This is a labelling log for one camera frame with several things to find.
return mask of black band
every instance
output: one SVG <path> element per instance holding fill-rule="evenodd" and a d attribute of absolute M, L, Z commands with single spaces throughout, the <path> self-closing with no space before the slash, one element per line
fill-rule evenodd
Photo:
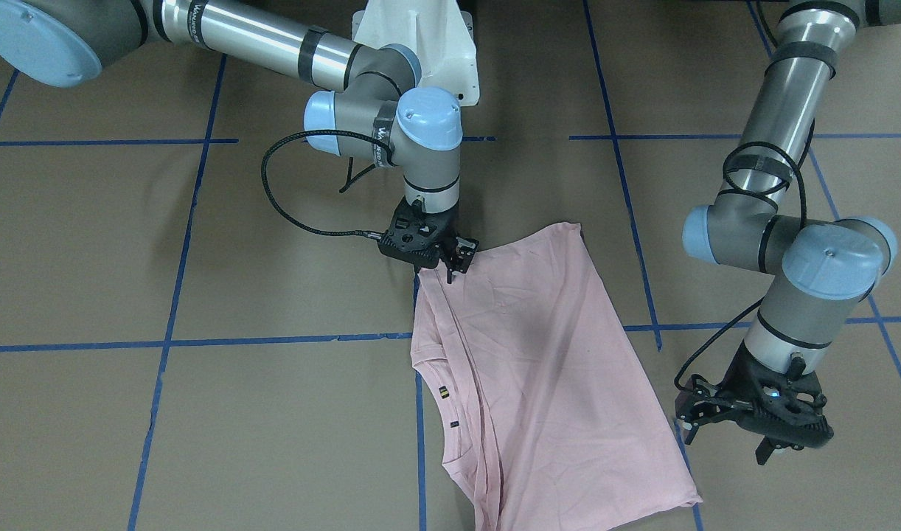
<path fill-rule="evenodd" d="M 866 11 L 869 13 L 869 4 L 871 2 L 866 2 Z M 851 23 L 854 24 L 854 27 L 860 27 L 860 15 L 856 13 L 856 11 L 849 9 L 849 7 L 845 6 L 840 2 L 802 2 L 797 4 L 795 7 L 788 7 L 784 13 L 782 13 L 782 17 L 778 19 L 778 21 L 783 21 L 785 17 L 788 15 L 798 13 L 799 11 L 807 11 L 807 10 L 825 10 L 825 11 L 834 11 L 834 13 L 840 13 L 847 17 Z M 879 18 L 879 6 L 877 6 L 877 13 Z"/>
<path fill-rule="evenodd" d="M 785 184 L 791 184 L 791 168 L 771 157 L 746 154 L 731 158 L 729 165 L 726 166 L 726 172 L 733 173 L 740 170 L 760 171 L 780 178 Z"/>
<path fill-rule="evenodd" d="M 758 270 L 767 273 L 765 270 L 765 253 L 768 250 L 768 238 L 771 238 L 771 232 L 775 229 L 775 223 L 778 223 L 778 216 L 772 215 L 765 230 L 762 232 L 762 241 L 758 243 Z"/>
<path fill-rule="evenodd" d="M 319 47 L 319 40 L 327 33 L 329 30 L 319 26 L 312 26 L 306 31 L 303 43 L 299 45 L 299 59 L 296 60 L 296 73 L 301 81 L 313 85 L 313 56 Z"/>
<path fill-rule="evenodd" d="M 346 90 L 349 88 L 349 76 L 352 74 L 352 63 L 355 61 L 355 56 L 359 55 L 359 49 L 362 48 L 362 44 L 356 44 L 354 48 L 352 48 L 352 53 L 349 54 L 349 60 L 346 61 L 346 74 L 342 80 L 342 90 Z"/>
<path fill-rule="evenodd" d="M 167 43 L 171 43 L 168 35 L 165 35 L 165 24 L 161 21 L 161 3 L 163 0 L 155 0 L 155 4 L 153 5 L 153 26 L 156 27 L 156 33 L 159 34 L 159 37 L 166 41 Z"/>
<path fill-rule="evenodd" d="M 723 190 L 723 191 L 719 192 L 719 194 L 716 194 L 716 196 L 729 195 L 729 194 L 748 195 L 748 196 L 750 196 L 750 198 L 756 198 L 756 199 L 758 199 L 758 201 L 764 201 L 764 202 L 770 204 L 771 208 L 778 209 L 778 203 L 776 203 L 775 201 L 772 201 L 769 198 L 766 198 L 766 196 L 764 196 L 764 195 L 761 195 L 761 192 L 750 192 L 747 190 L 742 190 L 740 188 L 730 188 L 728 190 Z"/>
<path fill-rule="evenodd" d="M 868 26 L 882 26 L 880 21 L 880 0 L 864 0 L 866 6 L 866 24 Z"/>
<path fill-rule="evenodd" d="M 394 125 L 394 111 L 397 110 L 397 101 L 386 101 L 379 107 L 379 114 L 372 121 L 372 134 L 375 140 L 380 140 L 391 147 L 391 130 Z M 393 167 L 389 161 L 389 154 L 378 144 L 372 145 L 372 161 L 379 168 Z"/>
<path fill-rule="evenodd" d="M 142 33 L 139 37 L 139 45 L 142 46 L 146 44 L 146 40 L 150 37 L 150 21 L 146 18 L 146 10 L 143 9 L 143 4 L 140 4 L 139 0 L 130 0 L 130 3 L 133 4 L 136 17 L 139 18 L 139 29 Z"/>
<path fill-rule="evenodd" d="M 451 184 L 448 184 L 447 186 L 442 186 L 440 188 L 421 188 L 420 186 L 414 186 L 413 184 L 410 184 L 410 182 L 408 182 L 408 178 L 404 179 L 404 182 L 408 186 L 411 186 L 412 188 L 414 188 L 414 190 L 417 190 L 418 192 L 429 192 L 429 194 L 436 194 L 437 192 L 443 192 L 445 190 L 450 190 L 451 188 L 454 188 L 454 185 L 457 184 L 457 182 L 460 182 L 460 175 L 458 175 L 457 178 L 455 178 L 453 180 L 453 182 L 451 182 Z"/>
<path fill-rule="evenodd" d="M 205 13 L 205 7 L 208 7 L 208 0 L 192 0 L 188 4 L 188 13 L 185 21 L 188 24 L 188 36 L 192 38 L 195 44 L 208 48 L 205 44 L 205 37 L 201 34 L 201 17 Z"/>
<path fill-rule="evenodd" d="M 758 322 L 762 323 L 762 326 L 765 327 L 766 330 L 768 330 L 768 333 L 770 333 L 772 336 L 777 337 L 778 339 L 781 339 L 782 341 L 785 341 L 785 343 L 791 343 L 795 347 L 801 347 L 802 349 L 811 350 L 826 349 L 826 347 L 831 346 L 830 343 L 808 343 L 807 341 L 799 341 L 798 339 L 794 339 L 794 337 L 786 336 L 783 333 L 778 332 L 778 330 L 775 330 L 774 326 L 771 326 L 770 324 L 765 322 L 765 317 L 762 316 L 761 310 L 758 312 L 757 316 Z"/>
<path fill-rule="evenodd" d="M 383 80 L 389 81 L 389 83 L 391 84 L 392 88 L 394 88 L 394 92 L 395 92 L 397 95 L 399 95 L 399 97 L 400 97 L 400 95 L 401 95 L 401 88 L 398 88 L 398 87 L 397 87 L 397 83 L 396 83 L 392 78 L 387 77 L 387 75 L 385 75 L 385 74 L 383 74 L 383 73 L 380 73 L 380 72 L 375 71 L 375 70 L 366 70 L 366 71 L 363 72 L 362 74 L 356 75 L 355 78 L 356 78 L 356 80 L 358 80 L 359 77 L 363 77 L 363 75 L 366 75 L 366 74 L 377 75 L 378 77 L 382 77 Z"/>
<path fill-rule="evenodd" d="M 808 41 L 794 41 L 794 43 L 785 43 L 779 46 L 772 54 L 771 64 L 768 65 L 768 68 L 779 61 L 787 60 L 787 58 L 798 57 L 815 58 L 827 64 L 831 69 L 831 77 L 838 74 L 838 52 L 834 51 L 834 48 L 823 44 L 808 43 Z"/>

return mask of pink cloth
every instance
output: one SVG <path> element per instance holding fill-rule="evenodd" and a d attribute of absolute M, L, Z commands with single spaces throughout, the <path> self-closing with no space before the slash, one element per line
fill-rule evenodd
<path fill-rule="evenodd" d="M 581 226 L 446 276 L 420 273 L 411 356 L 478 531 L 605 531 L 701 501 Z"/>

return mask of light blue joint cap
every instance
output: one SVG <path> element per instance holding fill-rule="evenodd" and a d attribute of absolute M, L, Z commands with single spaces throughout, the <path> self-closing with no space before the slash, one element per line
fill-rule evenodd
<path fill-rule="evenodd" d="M 709 244 L 709 206 L 691 209 L 683 222 L 683 250 L 703 262 L 719 263 Z"/>
<path fill-rule="evenodd" d="M 335 130 L 335 92 L 319 91 L 311 95 L 303 111 L 303 128 L 306 131 Z M 313 149 L 339 156 L 339 140 L 330 134 L 306 137 Z"/>
<path fill-rule="evenodd" d="M 886 223 L 879 221 L 877 218 L 871 218 L 868 215 L 855 215 L 851 218 L 847 219 L 856 219 L 856 221 L 862 221 L 866 223 L 866 225 L 872 226 L 883 235 L 883 239 L 886 240 L 886 245 L 889 246 L 889 264 L 886 266 L 886 271 L 883 272 L 884 275 L 889 272 L 890 269 L 893 268 L 893 262 L 896 261 L 896 255 L 900 253 L 900 242 L 896 239 L 896 232 L 893 232 L 893 229 L 889 228 L 889 225 Z"/>
<path fill-rule="evenodd" d="M 424 148 L 450 151 L 464 140 L 460 103 L 440 87 L 411 88 L 397 101 L 397 124 Z"/>
<path fill-rule="evenodd" d="M 404 44 L 386 44 L 382 46 L 382 50 L 386 48 L 400 53 L 408 61 L 411 71 L 414 72 L 414 86 L 417 87 L 417 84 L 421 82 L 421 61 L 418 60 L 414 51 Z"/>
<path fill-rule="evenodd" d="M 103 71 L 97 53 L 80 35 L 17 0 L 0 0 L 0 56 L 53 87 L 73 87 Z"/>
<path fill-rule="evenodd" d="M 788 281 L 819 299 L 854 299 L 876 283 L 883 252 L 860 232 L 839 225 L 805 226 L 782 257 Z"/>

